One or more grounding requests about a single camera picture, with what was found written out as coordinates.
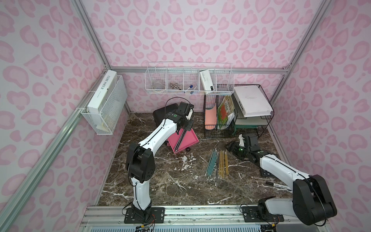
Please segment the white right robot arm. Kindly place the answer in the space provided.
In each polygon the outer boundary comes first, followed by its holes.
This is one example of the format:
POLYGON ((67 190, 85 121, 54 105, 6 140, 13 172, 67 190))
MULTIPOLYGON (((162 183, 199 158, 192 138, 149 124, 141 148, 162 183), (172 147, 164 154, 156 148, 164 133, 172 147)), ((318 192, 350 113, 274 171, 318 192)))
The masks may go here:
POLYGON ((292 198, 267 197, 259 200, 257 217, 262 221, 278 221, 280 216, 298 218, 305 225, 319 224, 338 214, 325 179, 302 172, 280 160, 275 154, 262 150, 254 134, 240 134, 238 141, 227 144, 234 156, 247 160, 271 173, 292 191, 292 198))

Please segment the pink top drawer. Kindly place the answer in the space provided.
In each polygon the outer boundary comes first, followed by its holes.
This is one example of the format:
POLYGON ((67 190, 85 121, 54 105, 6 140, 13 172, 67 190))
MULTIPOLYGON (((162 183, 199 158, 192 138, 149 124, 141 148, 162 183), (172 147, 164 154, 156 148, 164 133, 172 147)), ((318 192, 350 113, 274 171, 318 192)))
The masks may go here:
POLYGON ((183 151, 187 148, 190 148, 191 146, 199 143, 199 139, 198 139, 196 133, 194 132, 193 129, 191 129, 190 131, 186 131, 185 136, 184 136, 178 150, 176 151, 175 148, 176 148, 176 145, 177 145, 179 139, 181 138, 182 132, 183 132, 183 129, 181 129, 179 131, 179 134, 177 134, 175 132, 167 140, 167 146, 171 147, 174 154, 179 153, 179 152, 181 152, 181 151, 183 151))

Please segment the black pink drawer cabinet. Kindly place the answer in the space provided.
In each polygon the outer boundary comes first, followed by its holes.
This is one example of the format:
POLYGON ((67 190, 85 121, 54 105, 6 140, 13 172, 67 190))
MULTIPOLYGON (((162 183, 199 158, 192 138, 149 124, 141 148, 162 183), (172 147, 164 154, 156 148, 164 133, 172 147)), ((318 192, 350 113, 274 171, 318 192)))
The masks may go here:
POLYGON ((174 103, 171 105, 167 105, 166 107, 162 107, 158 110, 155 110, 152 115, 153 115, 156 127, 158 127, 161 124, 161 122, 163 121, 167 113, 174 112, 175 110, 178 109, 178 107, 179 105, 177 103, 174 103))

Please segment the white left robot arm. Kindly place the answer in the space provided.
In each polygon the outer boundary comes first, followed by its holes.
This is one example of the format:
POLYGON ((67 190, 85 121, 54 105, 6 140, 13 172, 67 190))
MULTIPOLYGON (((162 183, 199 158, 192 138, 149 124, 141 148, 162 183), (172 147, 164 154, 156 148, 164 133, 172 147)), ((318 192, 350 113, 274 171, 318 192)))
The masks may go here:
POLYGON ((155 220, 150 198, 150 179, 156 170, 155 154, 168 138, 180 130, 190 131, 193 126, 194 105, 189 101, 180 102, 178 107, 167 112, 157 128, 144 140, 131 143, 128 147, 126 169, 133 187, 131 212, 136 221, 148 223, 155 220))

